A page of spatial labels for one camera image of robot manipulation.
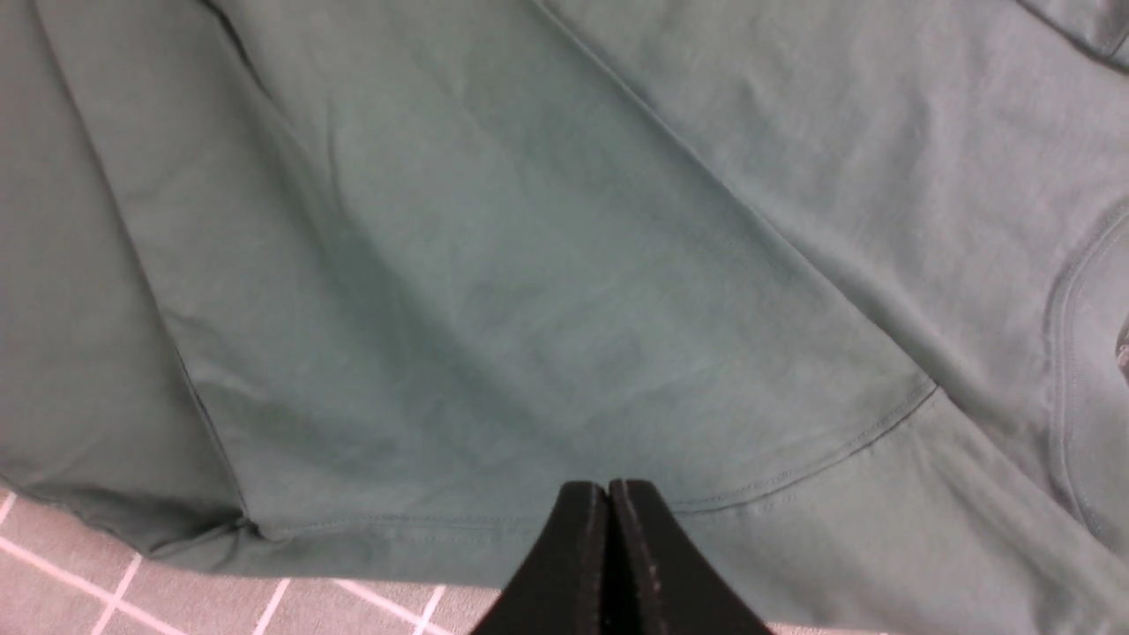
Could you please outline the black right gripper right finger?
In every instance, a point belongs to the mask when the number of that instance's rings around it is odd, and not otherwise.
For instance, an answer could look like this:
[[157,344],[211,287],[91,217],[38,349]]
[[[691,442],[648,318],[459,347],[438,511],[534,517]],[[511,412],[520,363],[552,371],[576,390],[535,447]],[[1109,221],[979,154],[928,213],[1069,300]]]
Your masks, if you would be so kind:
[[770,634],[653,482],[609,482],[609,634]]

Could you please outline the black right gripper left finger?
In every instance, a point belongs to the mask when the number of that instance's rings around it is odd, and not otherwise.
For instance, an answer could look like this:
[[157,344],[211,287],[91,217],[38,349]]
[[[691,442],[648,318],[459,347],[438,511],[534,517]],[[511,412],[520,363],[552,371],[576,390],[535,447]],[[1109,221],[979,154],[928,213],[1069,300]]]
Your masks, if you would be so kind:
[[564,482],[550,517],[475,634],[598,634],[602,630],[609,495]]

